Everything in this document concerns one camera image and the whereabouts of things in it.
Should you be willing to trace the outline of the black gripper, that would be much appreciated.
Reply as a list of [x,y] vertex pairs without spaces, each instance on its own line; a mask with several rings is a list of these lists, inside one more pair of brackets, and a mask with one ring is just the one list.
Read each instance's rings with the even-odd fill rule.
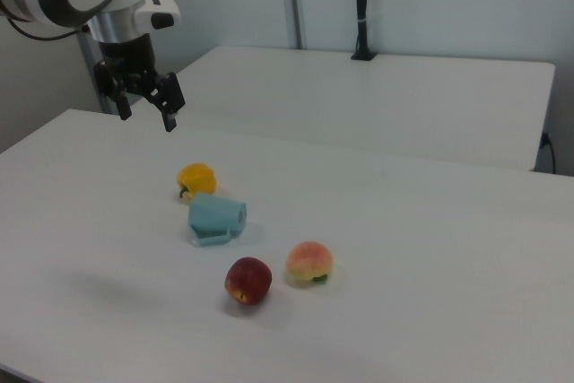
[[122,120],[132,111],[126,92],[144,96],[160,111],[167,132],[177,126],[176,115],[185,106],[178,77],[158,74],[149,34],[122,43],[98,43],[102,59],[93,67],[98,92],[115,103]]

